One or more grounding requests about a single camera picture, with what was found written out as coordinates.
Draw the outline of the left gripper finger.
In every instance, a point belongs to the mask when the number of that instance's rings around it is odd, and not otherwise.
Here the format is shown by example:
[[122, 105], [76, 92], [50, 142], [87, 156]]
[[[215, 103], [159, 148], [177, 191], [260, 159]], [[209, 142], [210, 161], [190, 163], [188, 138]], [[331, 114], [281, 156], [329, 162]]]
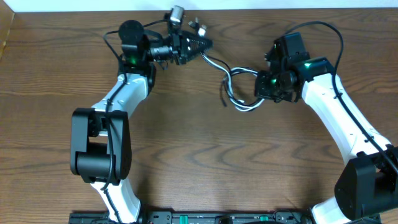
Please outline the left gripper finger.
[[191, 47], [211, 47], [211, 40], [206, 37], [201, 37], [189, 31], [182, 31], [183, 38], [187, 41], [187, 44]]
[[212, 47], [212, 44], [189, 44], [187, 47], [185, 47], [185, 51], [183, 53], [185, 61], [189, 62], [197, 58], [202, 52], [206, 52]]

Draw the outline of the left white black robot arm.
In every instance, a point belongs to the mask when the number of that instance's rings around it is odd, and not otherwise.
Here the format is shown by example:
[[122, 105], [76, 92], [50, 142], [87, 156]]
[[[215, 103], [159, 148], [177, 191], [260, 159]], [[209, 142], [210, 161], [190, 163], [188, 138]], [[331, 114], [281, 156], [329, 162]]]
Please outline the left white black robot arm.
[[132, 162], [129, 118], [154, 87], [156, 63], [183, 65], [213, 46], [205, 37], [206, 26], [198, 22], [189, 22], [193, 32], [182, 30], [176, 19], [164, 22], [166, 36], [135, 20], [123, 22], [115, 31], [123, 50], [115, 55], [116, 84], [91, 108], [77, 108], [72, 114], [71, 172], [101, 195], [107, 211], [73, 212], [70, 223], [148, 222], [128, 180]]

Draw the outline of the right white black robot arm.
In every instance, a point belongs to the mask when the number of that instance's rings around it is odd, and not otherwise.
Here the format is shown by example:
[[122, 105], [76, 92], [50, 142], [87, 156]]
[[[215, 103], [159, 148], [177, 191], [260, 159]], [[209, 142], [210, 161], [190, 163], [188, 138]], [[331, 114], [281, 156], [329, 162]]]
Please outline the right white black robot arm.
[[321, 119], [336, 142], [345, 168], [334, 196], [312, 207], [314, 223], [353, 223], [397, 208], [397, 148], [360, 112], [345, 91], [334, 66], [311, 58], [300, 33], [274, 41], [265, 56], [255, 96], [272, 100], [303, 100]]

